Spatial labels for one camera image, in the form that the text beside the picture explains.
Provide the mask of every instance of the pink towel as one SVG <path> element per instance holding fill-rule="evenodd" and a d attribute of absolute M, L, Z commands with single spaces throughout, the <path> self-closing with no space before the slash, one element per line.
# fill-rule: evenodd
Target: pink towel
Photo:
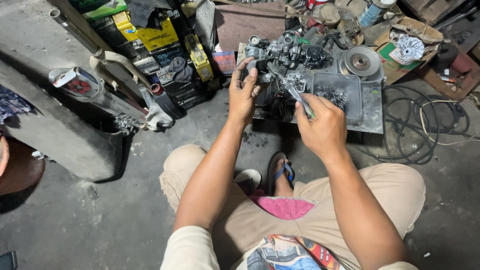
<path fill-rule="evenodd" d="M 257 189 L 249 198 L 263 210 L 283 220 L 301 218 L 315 206 L 314 202 L 300 198 L 267 197 L 261 189 Z"/>

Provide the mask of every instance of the person's right hand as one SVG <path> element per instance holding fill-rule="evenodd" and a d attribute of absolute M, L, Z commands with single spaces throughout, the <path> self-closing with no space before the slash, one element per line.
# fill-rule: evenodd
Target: person's right hand
<path fill-rule="evenodd" d="M 324 163 L 328 157 L 346 153 L 347 120 L 345 113 L 332 102 L 312 94 L 301 94 L 314 111 L 308 119 L 303 105 L 295 104 L 295 117 L 303 143 Z"/>

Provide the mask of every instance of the white wire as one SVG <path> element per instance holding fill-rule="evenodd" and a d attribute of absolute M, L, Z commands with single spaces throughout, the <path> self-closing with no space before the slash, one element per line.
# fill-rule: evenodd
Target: white wire
<path fill-rule="evenodd" d="M 459 102 L 459 101 L 457 101 L 457 100 L 434 100 L 434 101 L 432 101 L 432 103 L 435 103 L 435 102 L 454 103 L 454 102 Z M 427 135 L 428 138 L 429 138 L 431 141 L 435 142 L 435 140 L 432 139 L 432 138 L 430 137 L 430 134 L 427 132 L 427 129 L 425 128 L 425 122 L 423 121 L 423 114 L 422 114 L 422 112 L 423 112 L 423 106 L 428 105 L 428 104 L 430 104 L 430 102 L 427 102 L 427 103 L 425 103 L 425 104 L 422 104 L 422 106 L 420 107 L 420 110 L 419 110 L 419 112 L 420 112 L 421 126 L 422 126 L 422 128 L 423 128 L 423 132 L 425 133 L 425 135 Z M 480 140 L 461 141 L 461 142 L 454 142 L 454 143 L 450 143 L 450 144 L 443 144 L 443 143 L 437 143 L 437 144 L 443 145 L 443 146 L 448 146 L 448 145 L 456 145 L 456 144 L 462 144 L 462 143 L 468 143 L 468 142 L 480 142 Z"/>

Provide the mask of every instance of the person's left hand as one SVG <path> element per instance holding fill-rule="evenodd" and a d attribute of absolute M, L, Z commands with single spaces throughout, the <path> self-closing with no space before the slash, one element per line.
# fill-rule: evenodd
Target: person's left hand
<path fill-rule="evenodd" d="M 242 71 L 254 57 L 244 59 L 237 65 L 230 83 L 230 111 L 228 119 L 243 124 L 246 127 L 252 122 L 255 112 L 255 100 L 258 94 L 264 89 L 264 86 L 257 85 L 258 70 L 252 68 L 250 73 L 241 81 Z"/>

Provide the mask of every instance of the khaki shorts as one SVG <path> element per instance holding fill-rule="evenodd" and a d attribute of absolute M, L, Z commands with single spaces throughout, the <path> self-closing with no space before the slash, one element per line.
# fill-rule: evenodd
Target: khaki shorts
<path fill-rule="evenodd" d="M 196 145 L 185 145 L 175 149 L 165 161 L 160 184 L 175 211 L 190 176 L 206 151 Z M 422 176 L 411 167 L 390 163 L 361 169 L 360 174 L 403 239 L 413 229 L 425 201 Z M 328 177 L 307 184 L 297 182 L 293 195 L 317 200 L 318 204 L 299 219 L 282 220 L 250 201 L 232 180 L 228 198 L 212 230 L 213 246 L 221 269 L 228 269 L 263 237 L 272 233 L 310 239 L 330 249 L 342 262 L 360 269 L 338 228 Z"/>

